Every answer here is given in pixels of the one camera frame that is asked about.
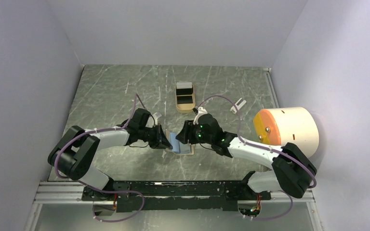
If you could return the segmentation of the beige leather card holder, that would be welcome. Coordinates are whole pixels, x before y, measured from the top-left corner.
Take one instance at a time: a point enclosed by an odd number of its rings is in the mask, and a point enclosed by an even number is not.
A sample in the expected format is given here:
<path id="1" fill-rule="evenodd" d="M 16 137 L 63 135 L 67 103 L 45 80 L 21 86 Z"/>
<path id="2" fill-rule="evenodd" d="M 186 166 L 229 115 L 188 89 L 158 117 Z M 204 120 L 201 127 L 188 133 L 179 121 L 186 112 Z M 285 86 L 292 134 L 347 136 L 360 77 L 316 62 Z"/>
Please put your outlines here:
<path id="1" fill-rule="evenodd" d="M 171 148 L 167 148 L 166 151 L 171 152 L 175 155 L 193 155 L 195 152 L 195 146 L 192 144 L 182 144 L 176 139 L 177 134 L 169 130 L 165 130 L 165 135 Z"/>

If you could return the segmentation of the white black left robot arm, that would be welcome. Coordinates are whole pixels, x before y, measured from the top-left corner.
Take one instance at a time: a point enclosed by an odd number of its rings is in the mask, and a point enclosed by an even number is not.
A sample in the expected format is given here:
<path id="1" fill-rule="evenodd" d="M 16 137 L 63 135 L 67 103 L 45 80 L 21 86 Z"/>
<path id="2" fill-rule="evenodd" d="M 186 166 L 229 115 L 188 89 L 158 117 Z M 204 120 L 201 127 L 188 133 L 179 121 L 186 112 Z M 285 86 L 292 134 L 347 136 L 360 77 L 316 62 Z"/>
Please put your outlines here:
<path id="1" fill-rule="evenodd" d="M 114 180 L 92 166 L 98 150 L 114 146 L 130 146 L 143 141 L 151 149 L 168 149 L 172 145 L 162 126 L 146 109 L 136 109 L 131 118 L 111 128 L 83 129 L 72 126 L 48 155 L 48 163 L 61 175 L 95 188 L 102 200 L 114 194 Z"/>

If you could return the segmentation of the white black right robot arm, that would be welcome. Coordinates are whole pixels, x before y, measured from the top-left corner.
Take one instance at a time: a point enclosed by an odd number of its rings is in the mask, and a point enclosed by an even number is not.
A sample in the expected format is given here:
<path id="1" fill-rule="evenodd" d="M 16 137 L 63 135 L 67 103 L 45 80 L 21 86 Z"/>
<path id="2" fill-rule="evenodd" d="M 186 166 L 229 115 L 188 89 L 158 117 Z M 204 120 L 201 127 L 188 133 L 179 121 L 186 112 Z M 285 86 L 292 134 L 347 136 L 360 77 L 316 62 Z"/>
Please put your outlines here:
<path id="1" fill-rule="evenodd" d="M 223 131 L 211 114 L 202 115 L 196 122 L 185 121 L 176 139 L 182 144 L 208 144 L 221 156 L 246 159 L 269 168 L 269 172 L 252 174 L 248 182 L 242 184 L 240 191 L 246 199 L 253 199 L 260 192 L 276 190 L 302 198 L 316 185 L 317 169 L 296 144 L 263 145 L 244 139 Z"/>

